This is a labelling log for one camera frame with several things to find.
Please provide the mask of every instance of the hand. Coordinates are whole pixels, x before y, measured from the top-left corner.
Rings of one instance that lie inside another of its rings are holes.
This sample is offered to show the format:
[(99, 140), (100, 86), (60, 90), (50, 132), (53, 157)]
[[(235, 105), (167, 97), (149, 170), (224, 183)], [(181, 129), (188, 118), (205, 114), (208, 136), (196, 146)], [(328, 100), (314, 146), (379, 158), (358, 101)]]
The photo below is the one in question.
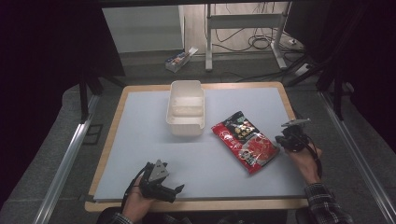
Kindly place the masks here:
[[(318, 157), (320, 158), (322, 150), (317, 148), (317, 152), (318, 152)], [(292, 152), (286, 150), (286, 153), (290, 156), (291, 160), (294, 161), (294, 163), (297, 165), (307, 185), (320, 182), (320, 178), (318, 176), (317, 164), (315, 163), (308, 149), (304, 148), (299, 152)]]
[(155, 199), (144, 198), (140, 192), (139, 183), (142, 177), (139, 176), (134, 183), (136, 187), (132, 187), (129, 196), (126, 200), (122, 214), (128, 217), (132, 222), (141, 220), (149, 211)]

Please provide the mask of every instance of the snack bag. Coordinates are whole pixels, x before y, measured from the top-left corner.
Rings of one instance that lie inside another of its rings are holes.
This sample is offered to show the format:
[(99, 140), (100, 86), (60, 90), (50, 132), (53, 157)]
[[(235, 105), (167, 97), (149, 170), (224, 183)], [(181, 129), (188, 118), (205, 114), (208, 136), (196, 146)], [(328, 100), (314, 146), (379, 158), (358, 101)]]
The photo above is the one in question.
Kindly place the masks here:
[(279, 152), (279, 148), (250, 123), (241, 111), (213, 126), (212, 131), (250, 174), (259, 171)]

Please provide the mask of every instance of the plaid sleeve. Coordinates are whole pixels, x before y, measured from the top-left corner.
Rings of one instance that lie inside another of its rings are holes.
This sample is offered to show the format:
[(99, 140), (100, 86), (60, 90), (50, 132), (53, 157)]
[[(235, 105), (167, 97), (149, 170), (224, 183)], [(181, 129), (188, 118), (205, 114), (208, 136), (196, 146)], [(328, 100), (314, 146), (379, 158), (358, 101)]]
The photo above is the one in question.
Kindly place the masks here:
[(329, 190), (320, 183), (305, 188), (309, 210), (318, 224), (353, 223), (352, 217), (335, 201)]
[(106, 224), (134, 224), (128, 217), (123, 216), (120, 213), (114, 214), (114, 216)]

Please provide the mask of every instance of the gray floor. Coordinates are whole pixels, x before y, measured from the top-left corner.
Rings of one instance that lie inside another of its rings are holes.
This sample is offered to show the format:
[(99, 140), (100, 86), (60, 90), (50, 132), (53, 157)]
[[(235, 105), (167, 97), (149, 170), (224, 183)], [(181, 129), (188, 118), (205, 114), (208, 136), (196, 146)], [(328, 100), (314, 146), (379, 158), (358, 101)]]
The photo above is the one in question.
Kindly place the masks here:
[[(156, 53), (155, 57), (152, 54), (150, 56), (149, 53), (140, 55), (138, 64), (134, 64), (136, 55), (121, 55), (127, 77), (119, 77), (119, 79), (133, 85), (170, 84), (178, 79), (199, 79), (203, 83), (236, 82), (243, 77), (279, 72), (273, 55), (261, 53), (217, 55), (211, 73), (205, 72), (203, 57), (196, 56), (174, 74), (165, 70), (163, 65), (163, 58), (169, 53)], [(295, 75), (263, 76), (246, 81), (287, 82), (294, 77)], [(325, 104), (318, 96), (315, 88), (317, 79), (318, 77), (311, 77), (286, 90), (295, 111), (302, 117), (313, 120), (306, 125), (305, 131), (314, 139), (316, 145), (324, 150), (323, 181), (331, 187), (337, 201), (354, 217), (356, 223), (388, 223), (348, 153), (341, 135), (335, 129)], [(101, 79), (101, 82), (105, 90), (95, 110), (92, 127), (102, 126), (102, 132), (97, 143), (94, 143), (96, 140), (94, 136), (85, 138), (85, 144), (79, 150), (49, 223), (94, 223), (99, 215), (86, 212), (84, 201), (87, 200), (97, 162), (122, 91), (119, 86), (105, 79)], [(35, 160), (5, 203), (0, 213), (0, 223), (33, 222), (78, 126), (80, 116), (78, 95), (78, 87), (73, 87), (64, 93), (64, 105), (59, 116)], [(345, 124), (362, 154), (394, 201), (396, 198), (395, 154), (347, 97), (343, 98), (343, 115)], [(289, 211), (288, 224), (295, 223), (293, 213), (294, 211)]]
[[(237, 3), (237, 4), (212, 4), (211, 15), (252, 15), (258, 13), (280, 13), (285, 8), (283, 2), (277, 3)], [(206, 12), (205, 5), (188, 5), (183, 6), (185, 17), (185, 49), (191, 47), (198, 48), (198, 54), (204, 54), (206, 48)], [(266, 35), (267, 37), (275, 37), (276, 31), (268, 28), (246, 28), (246, 29), (217, 29), (212, 31), (213, 52), (224, 53), (231, 50), (245, 49), (244, 52), (258, 52), (261, 49), (250, 48), (248, 40), (254, 35)], [(302, 45), (298, 43), (295, 46), (288, 44), (291, 38), (282, 35), (281, 43), (291, 47), (300, 48)], [(257, 41), (256, 47), (263, 48), (267, 45), (265, 41)]]

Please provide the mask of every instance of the plastic container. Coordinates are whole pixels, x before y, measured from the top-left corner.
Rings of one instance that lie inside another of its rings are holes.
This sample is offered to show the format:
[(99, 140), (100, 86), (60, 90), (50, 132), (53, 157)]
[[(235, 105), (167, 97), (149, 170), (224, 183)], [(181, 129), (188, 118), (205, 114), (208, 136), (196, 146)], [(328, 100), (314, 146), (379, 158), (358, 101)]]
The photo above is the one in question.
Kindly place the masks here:
[(174, 81), (166, 115), (172, 134), (197, 136), (205, 127), (205, 92), (197, 80)]

